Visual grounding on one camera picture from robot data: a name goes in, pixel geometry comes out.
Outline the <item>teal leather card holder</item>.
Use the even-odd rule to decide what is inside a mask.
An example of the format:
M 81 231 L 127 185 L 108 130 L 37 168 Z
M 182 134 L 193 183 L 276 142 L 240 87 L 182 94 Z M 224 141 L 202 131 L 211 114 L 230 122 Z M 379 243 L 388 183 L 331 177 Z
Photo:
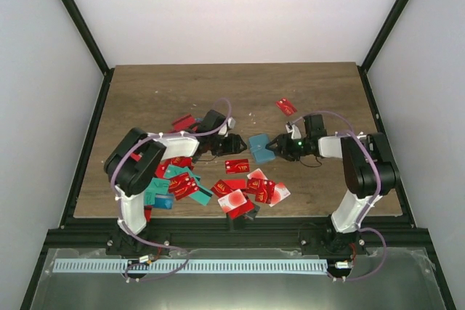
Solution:
M 249 149 L 256 164 L 274 161 L 275 153 L 266 148 L 270 142 L 267 134 L 257 134 L 248 139 Z

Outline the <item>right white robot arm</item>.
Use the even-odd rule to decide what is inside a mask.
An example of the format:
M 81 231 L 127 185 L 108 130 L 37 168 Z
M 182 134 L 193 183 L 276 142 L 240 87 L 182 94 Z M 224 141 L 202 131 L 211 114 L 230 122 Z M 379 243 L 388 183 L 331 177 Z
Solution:
M 322 235 L 323 247 L 332 254 L 341 253 L 355 241 L 369 211 L 397 185 L 400 173 L 385 134 L 356 134 L 352 126 L 330 136 L 324 125 L 324 112 L 310 113 L 286 124 L 286 133 L 266 144 L 266 149 L 289 162 L 304 156 L 337 158 L 342 161 L 347 191 L 339 207 L 329 216 Z

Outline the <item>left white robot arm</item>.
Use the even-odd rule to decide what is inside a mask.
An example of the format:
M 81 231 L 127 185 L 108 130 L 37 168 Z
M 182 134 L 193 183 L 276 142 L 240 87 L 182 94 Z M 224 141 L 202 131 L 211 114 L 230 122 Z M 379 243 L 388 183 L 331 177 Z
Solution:
M 243 138 L 232 132 L 232 116 L 209 110 L 201 119 L 191 115 L 187 119 L 179 119 L 166 134 L 130 129 L 105 161 L 104 172 L 118 202 L 118 225 L 126 233 L 122 243 L 131 254 L 147 249 L 143 195 L 154 178 L 162 177 L 156 170 L 163 163 L 180 158 L 196 161 L 206 152 L 217 157 L 235 155 L 247 149 Z

